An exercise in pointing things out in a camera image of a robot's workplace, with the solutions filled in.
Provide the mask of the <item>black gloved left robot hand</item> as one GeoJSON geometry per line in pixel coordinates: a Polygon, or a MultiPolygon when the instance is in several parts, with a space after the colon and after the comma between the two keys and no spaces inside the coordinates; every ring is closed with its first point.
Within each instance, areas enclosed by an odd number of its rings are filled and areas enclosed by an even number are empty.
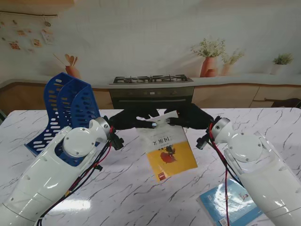
{"type": "Polygon", "coordinates": [[[110,117],[109,124],[116,130],[126,130],[131,128],[153,129],[157,126],[157,124],[147,120],[151,117],[158,116],[159,113],[156,108],[127,108],[110,117]]]}

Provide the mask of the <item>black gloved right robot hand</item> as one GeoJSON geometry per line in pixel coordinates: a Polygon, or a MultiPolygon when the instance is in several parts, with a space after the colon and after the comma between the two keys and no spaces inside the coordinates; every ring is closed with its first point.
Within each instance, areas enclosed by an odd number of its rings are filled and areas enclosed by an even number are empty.
{"type": "Polygon", "coordinates": [[[178,117],[170,117],[167,123],[172,126],[181,126],[192,129],[207,129],[214,118],[201,110],[193,103],[183,104],[178,107],[167,108],[164,114],[176,111],[178,117]]]}

